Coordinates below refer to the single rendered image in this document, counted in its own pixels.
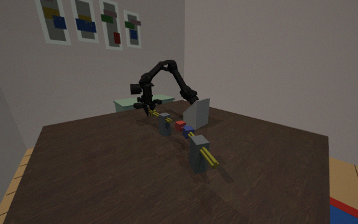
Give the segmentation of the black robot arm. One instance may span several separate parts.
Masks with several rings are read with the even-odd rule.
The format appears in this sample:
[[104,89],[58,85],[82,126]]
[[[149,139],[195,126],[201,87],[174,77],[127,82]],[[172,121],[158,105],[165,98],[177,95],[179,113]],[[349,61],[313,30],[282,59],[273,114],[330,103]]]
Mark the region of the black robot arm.
[[[168,67],[164,67],[164,65],[167,65]],[[152,93],[152,86],[154,86],[151,81],[156,74],[158,74],[159,71],[165,70],[167,72],[170,72],[175,77],[175,80],[177,81],[179,87],[181,88],[180,94],[181,97],[183,97],[186,101],[189,101],[192,105],[195,101],[199,100],[197,97],[197,91],[192,90],[189,86],[187,86],[182,79],[178,68],[177,63],[174,60],[165,60],[160,61],[156,66],[154,66],[153,69],[151,69],[150,72],[145,73],[141,76],[141,79],[139,80],[139,84],[130,84],[131,94],[140,94],[143,91],[143,94],[151,94]]]

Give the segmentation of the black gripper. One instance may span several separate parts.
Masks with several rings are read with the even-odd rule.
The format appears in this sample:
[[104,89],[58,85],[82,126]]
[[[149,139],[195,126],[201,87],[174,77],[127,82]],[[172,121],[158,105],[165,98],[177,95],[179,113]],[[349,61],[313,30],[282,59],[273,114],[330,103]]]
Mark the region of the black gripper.
[[156,107],[156,105],[155,105],[156,103],[157,103],[158,105],[161,105],[161,104],[162,104],[162,101],[161,101],[161,100],[158,100],[158,99],[152,101],[152,97],[153,97],[152,94],[143,94],[142,96],[143,96],[143,98],[144,98],[143,103],[139,103],[139,102],[138,102],[138,103],[134,103],[133,106],[134,106],[135,109],[141,109],[141,108],[143,108],[144,111],[146,112],[146,115],[147,115],[147,116],[149,116],[149,108],[147,107],[147,105],[149,105],[150,110],[153,111],[154,108]]

